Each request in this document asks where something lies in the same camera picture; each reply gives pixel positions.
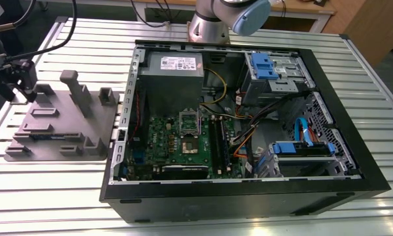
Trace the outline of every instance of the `yellow wire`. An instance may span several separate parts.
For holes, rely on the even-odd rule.
[[[215,103],[220,102],[222,99],[226,97],[226,94],[227,94],[227,92],[228,92],[228,84],[226,83],[226,80],[223,79],[223,77],[219,75],[219,73],[218,73],[216,71],[214,71],[212,69],[208,69],[208,68],[204,68],[204,70],[211,71],[211,73],[214,73],[214,74],[219,77],[219,79],[222,80],[223,85],[224,85],[224,90],[223,90],[223,95],[222,95],[222,97],[220,97],[219,99],[216,99],[215,101],[211,101],[211,102],[203,102],[203,103],[202,103],[203,105],[210,105],[210,104],[215,104]]]
[[[248,139],[251,138],[251,136],[254,135],[254,133],[255,133],[255,129],[254,129],[252,133],[248,135],[248,137],[246,138],[246,140],[242,142],[239,148],[236,149],[236,151],[234,153],[234,156],[238,155],[239,150],[242,149],[243,145],[246,144],[246,142],[248,141]]]

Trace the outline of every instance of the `black cable on table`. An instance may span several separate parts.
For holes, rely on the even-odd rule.
[[[20,54],[18,56],[14,56],[14,57],[7,57],[6,60],[8,62],[14,61],[14,60],[19,60],[19,59],[28,59],[36,55],[40,55],[40,54],[44,54],[44,53],[48,53],[62,47],[66,46],[66,44],[71,41],[72,39],[72,36],[74,36],[74,33],[75,33],[75,28],[76,28],[76,24],[78,24],[78,3],[76,3],[76,0],[72,0],[72,3],[74,3],[74,24],[72,24],[72,28],[71,28],[71,32],[68,33],[68,36],[67,36],[67,39],[64,40],[63,43],[60,43],[59,45],[51,47],[51,48],[47,48],[47,49],[43,49],[43,50],[39,50],[36,52],[30,52],[30,53],[24,53],[24,54]]]
[[[132,9],[134,9],[134,11],[135,11],[138,17],[140,18],[140,20],[143,21],[143,23],[144,23],[147,26],[150,26],[150,27],[152,27],[152,28],[160,28],[160,27],[164,27],[164,26],[166,26],[166,23],[163,23],[163,24],[159,25],[159,26],[154,26],[154,25],[151,25],[151,24],[143,19],[142,15],[139,14],[139,12],[138,12],[138,8],[136,8],[136,4],[135,4],[134,0],[131,0],[131,5],[132,5]]]

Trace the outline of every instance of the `open computer chassis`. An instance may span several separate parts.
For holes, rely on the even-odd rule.
[[[370,198],[391,189],[364,140],[322,70],[311,50],[260,46],[214,45],[190,42],[136,41],[118,140],[110,155],[100,201],[110,203],[127,222],[188,221],[226,218],[255,218],[319,214],[358,198]],[[334,119],[358,169],[354,177],[328,178],[240,178],[190,181],[122,181],[115,178],[118,164],[126,156],[139,65],[146,51],[160,52],[296,52],[304,70]]]

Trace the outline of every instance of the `green circuit board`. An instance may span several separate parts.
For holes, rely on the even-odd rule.
[[[179,117],[151,117],[148,147],[146,150],[146,165],[203,165],[210,167],[208,178],[242,177],[242,161],[231,164],[228,171],[219,172],[212,169],[210,118],[199,120],[200,135],[198,137],[180,135]],[[183,120],[183,127],[194,127],[192,119]],[[232,119],[224,119],[224,128],[228,139],[235,136]]]

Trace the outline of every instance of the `power cable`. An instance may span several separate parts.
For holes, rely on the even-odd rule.
[[[30,4],[26,14],[22,16],[22,18],[16,22],[0,25],[0,32],[7,31],[7,30],[12,30],[16,27],[19,27],[22,24],[24,24],[24,22],[27,21],[30,15],[35,9],[36,2],[38,2],[38,0],[31,0],[31,4]]]
[[[72,23],[72,28],[71,28],[71,31],[68,33],[68,36],[67,36],[67,39],[64,40],[63,43],[60,43],[59,45],[51,47],[51,48],[47,48],[47,49],[43,49],[43,50],[39,50],[36,52],[30,52],[30,53],[24,53],[24,54],[20,54],[18,56],[14,56],[14,57],[7,57],[6,58],[6,61],[7,62],[11,62],[14,60],[20,60],[20,59],[27,59],[27,58],[31,58],[36,55],[40,55],[40,54],[44,54],[44,53],[48,53],[62,47],[64,47],[67,45],[67,43],[71,41],[72,39],[72,36],[74,36],[74,33],[75,33],[75,28],[76,28],[76,24],[78,24],[78,3],[76,3],[76,0],[72,0],[72,3],[74,3],[74,23]]]
[[[131,5],[132,5],[132,9],[134,9],[134,11],[135,11],[138,17],[140,18],[140,20],[143,21],[143,23],[144,23],[147,26],[150,26],[150,27],[152,27],[152,28],[160,28],[160,27],[164,27],[166,25],[170,24],[170,21],[166,21],[166,22],[163,22],[163,24],[159,25],[159,26],[154,26],[154,25],[151,25],[151,24],[143,19],[142,15],[140,15],[140,13],[139,13],[139,11],[138,11],[136,4],[135,4],[134,0],[131,0]]]

